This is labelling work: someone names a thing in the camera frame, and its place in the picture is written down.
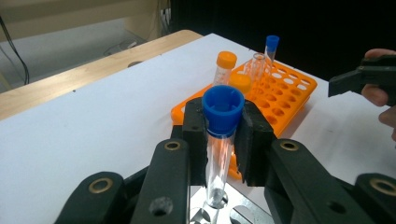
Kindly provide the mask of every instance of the blue screw cap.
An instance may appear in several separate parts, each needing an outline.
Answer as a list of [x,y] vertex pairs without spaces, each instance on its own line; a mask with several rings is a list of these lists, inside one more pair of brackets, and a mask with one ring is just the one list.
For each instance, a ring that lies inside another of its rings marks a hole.
[[245,98],[238,89],[218,85],[211,87],[202,98],[207,131],[215,137],[233,135],[244,108]]
[[265,47],[267,47],[268,52],[275,52],[278,43],[279,43],[279,36],[268,35],[265,42]]

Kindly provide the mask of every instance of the black cable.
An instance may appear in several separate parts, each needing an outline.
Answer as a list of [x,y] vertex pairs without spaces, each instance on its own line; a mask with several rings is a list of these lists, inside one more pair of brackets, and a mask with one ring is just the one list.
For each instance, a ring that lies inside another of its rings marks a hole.
[[1,27],[3,28],[4,34],[6,35],[8,44],[11,46],[11,48],[14,50],[14,53],[18,56],[18,58],[20,59],[21,63],[23,64],[23,69],[25,72],[25,80],[24,80],[24,84],[27,85],[30,82],[30,75],[29,75],[29,70],[27,69],[26,63],[23,61],[23,59],[21,58],[20,54],[18,53],[17,49],[14,46],[14,43],[12,42],[11,36],[8,33],[7,27],[3,22],[3,18],[0,16],[0,23],[1,23]]

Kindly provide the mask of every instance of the bolt hole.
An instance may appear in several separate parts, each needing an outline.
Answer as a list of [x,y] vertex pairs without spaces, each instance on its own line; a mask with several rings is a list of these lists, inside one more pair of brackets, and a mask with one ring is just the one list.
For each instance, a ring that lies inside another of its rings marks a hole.
[[296,146],[292,142],[283,142],[280,144],[283,149],[286,149],[287,151],[296,151],[298,149],[298,146]]
[[103,177],[93,181],[89,186],[89,190],[91,193],[102,193],[110,189],[111,186],[113,186],[113,181],[110,178]]
[[345,207],[340,203],[329,202],[327,205],[329,206],[330,209],[332,209],[335,213],[338,214],[344,214],[347,211]]
[[179,142],[168,142],[165,144],[165,149],[178,150],[178,149],[180,149],[180,143]]
[[169,215],[173,210],[173,203],[170,198],[161,197],[153,200],[148,210],[155,217],[163,217]]
[[370,185],[381,193],[389,196],[396,196],[396,185],[387,180],[373,178],[370,180]]

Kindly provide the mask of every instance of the white table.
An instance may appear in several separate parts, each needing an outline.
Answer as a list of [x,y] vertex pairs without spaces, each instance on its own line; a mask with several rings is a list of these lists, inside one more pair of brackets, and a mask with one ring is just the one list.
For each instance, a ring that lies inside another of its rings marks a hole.
[[[237,65],[254,53],[207,35],[1,120],[0,222],[53,223],[87,176],[128,177],[149,165],[156,145],[170,136],[171,109],[212,81],[221,50],[234,52]],[[346,182],[362,173],[395,178],[391,128],[377,121],[385,108],[355,93],[328,98],[327,82],[314,79],[316,90],[282,137],[303,143]],[[268,210],[263,188],[229,183]]]

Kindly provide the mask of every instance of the finger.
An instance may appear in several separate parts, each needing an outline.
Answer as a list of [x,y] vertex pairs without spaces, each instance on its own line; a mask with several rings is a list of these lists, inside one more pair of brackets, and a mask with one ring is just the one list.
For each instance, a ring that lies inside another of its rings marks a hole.
[[361,90],[361,95],[376,106],[383,106],[388,101],[387,93],[379,89],[377,85],[365,85],[363,90]]
[[370,49],[364,54],[364,57],[377,58],[382,55],[390,55],[390,54],[396,54],[396,51],[392,49]]
[[381,123],[396,128],[396,105],[382,112],[378,119]]

